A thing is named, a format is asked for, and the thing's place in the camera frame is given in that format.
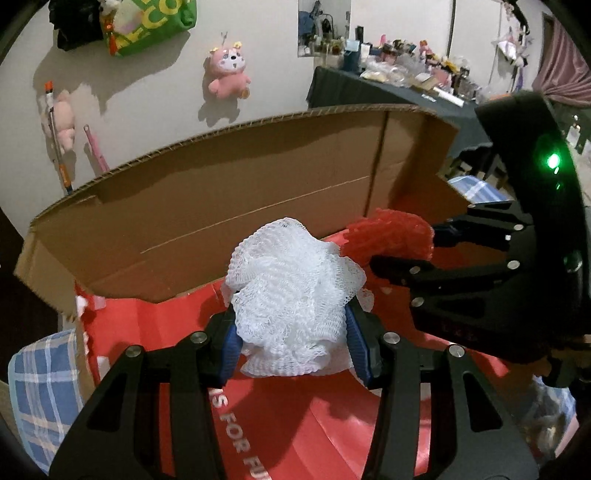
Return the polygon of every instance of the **green bag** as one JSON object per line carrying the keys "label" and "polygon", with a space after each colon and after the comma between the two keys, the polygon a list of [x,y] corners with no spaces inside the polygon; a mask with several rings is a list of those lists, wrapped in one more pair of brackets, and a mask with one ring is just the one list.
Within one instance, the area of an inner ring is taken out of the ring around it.
{"label": "green bag", "polygon": [[193,28],[197,23],[197,0],[133,0],[143,12],[141,25],[127,35],[113,31],[114,13],[102,19],[111,55],[126,57]]}

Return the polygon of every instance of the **corrugated cardboard edge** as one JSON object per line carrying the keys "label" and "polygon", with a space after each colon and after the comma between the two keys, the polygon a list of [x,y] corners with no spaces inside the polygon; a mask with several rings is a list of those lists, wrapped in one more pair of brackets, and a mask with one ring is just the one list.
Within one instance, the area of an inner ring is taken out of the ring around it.
{"label": "corrugated cardboard edge", "polygon": [[102,174],[100,177],[97,177],[97,178],[85,183],[84,185],[78,187],[76,190],[74,190],[74,192],[71,195],[68,195],[67,197],[63,197],[60,200],[53,203],[52,205],[50,205],[49,207],[47,207],[45,210],[43,210],[41,213],[39,213],[39,215],[37,215],[31,221],[31,226],[34,226],[35,223],[39,220],[39,218],[41,218],[43,215],[45,215],[49,210],[52,210],[62,204],[65,204],[65,203],[76,202],[77,197],[79,197],[82,193],[84,193],[86,190],[88,190],[93,185],[96,185],[97,183],[105,181],[106,179],[108,179],[114,175],[117,175],[119,172],[129,170],[130,168],[135,167],[136,165],[139,165],[139,164],[141,164],[145,161],[148,161],[152,158],[158,157],[162,153],[174,151],[179,148],[185,147],[187,145],[201,142],[201,141],[207,140],[209,138],[218,137],[220,135],[224,135],[224,134],[227,134],[227,133],[230,133],[233,131],[243,130],[243,129],[247,129],[247,128],[253,128],[253,127],[259,127],[261,125],[268,125],[268,124],[278,123],[278,122],[282,122],[282,121],[286,121],[286,120],[296,120],[296,119],[309,118],[309,117],[315,117],[315,116],[328,116],[328,115],[337,115],[339,113],[346,113],[346,112],[367,112],[367,111],[370,111],[370,112],[373,112],[373,111],[375,111],[375,112],[390,112],[390,111],[418,112],[418,113],[423,113],[428,116],[432,116],[433,118],[437,118],[438,120],[443,121],[445,123],[449,123],[445,119],[439,118],[434,110],[429,110],[429,109],[419,107],[416,105],[376,103],[373,105],[339,105],[339,106],[331,106],[331,107],[322,107],[322,108],[307,110],[305,112],[290,113],[288,115],[280,115],[280,116],[272,116],[272,117],[263,118],[260,120],[253,120],[250,122],[244,122],[244,123],[237,124],[237,125],[231,125],[229,127],[221,128],[219,130],[214,130],[214,131],[207,132],[207,133],[204,133],[201,135],[196,135],[195,137],[191,137],[186,140],[181,140],[179,142],[170,144],[164,148],[154,150],[150,153],[147,153],[146,155],[142,155],[141,157],[138,157],[138,158],[131,160],[127,163],[124,163],[123,165],[120,165],[119,167],[115,167],[115,168],[111,169],[109,172]]}

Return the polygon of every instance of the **blue gripper pad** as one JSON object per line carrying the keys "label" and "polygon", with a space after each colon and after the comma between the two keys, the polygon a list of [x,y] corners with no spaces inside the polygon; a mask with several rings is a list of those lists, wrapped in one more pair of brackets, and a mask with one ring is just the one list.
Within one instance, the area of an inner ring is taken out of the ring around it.
{"label": "blue gripper pad", "polygon": [[226,337],[223,341],[222,356],[220,362],[219,380],[222,385],[233,375],[238,364],[240,351],[242,350],[242,339],[236,332],[236,324],[232,323],[228,327]]}
{"label": "blue gripper pad", "polygon": [[347,323],[347,346],[355,373],[367,387],[374,379],[369,366],[369,348],[361,334],[351,302],[345,306],[345,320]]}

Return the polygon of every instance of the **table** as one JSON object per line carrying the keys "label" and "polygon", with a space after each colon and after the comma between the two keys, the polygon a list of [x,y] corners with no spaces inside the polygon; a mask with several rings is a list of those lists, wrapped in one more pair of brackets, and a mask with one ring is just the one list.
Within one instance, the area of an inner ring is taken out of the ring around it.
{"label": "table", "polygon": [[476,117],[475,103],[465,102],[464,107],[458,107],[440,98],[432,102],[409,88],[371,82],[343,70],[318,67],[307,100],[310,108],[359,103],[413,103],[429,108],[459,129],[448,153],[451,158],[457,158],[466,149],[492,145]]}

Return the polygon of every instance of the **plush toy keychain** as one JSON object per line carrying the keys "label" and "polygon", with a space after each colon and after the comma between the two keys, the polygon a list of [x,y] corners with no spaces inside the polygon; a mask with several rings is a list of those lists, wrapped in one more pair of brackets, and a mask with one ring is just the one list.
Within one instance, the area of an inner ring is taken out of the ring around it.
{"label": "plush toy keychain", "polygon": [[236,42],[232,48],[214,48],[210,51],[209,72],[216,79],[209,84],[209,91],[217,98],[224,99],[231,95],[248,98],[251,80],[244,73],[246,60],[242,56],[242,44]]}
{"label": "plush toy keychain", "polygon": [[[70,104],[70,93],[67,90],[62,91],[56,97],[53,103],[53,111],[56,122],[56,140],[63,155],[74,148],[74,138],[76,136],[76,130],[74,129],[74,110]],[[51,128],[46,112],[41,114],[41,124],[43,125],[43,131],[46,136],[51,138]]]}

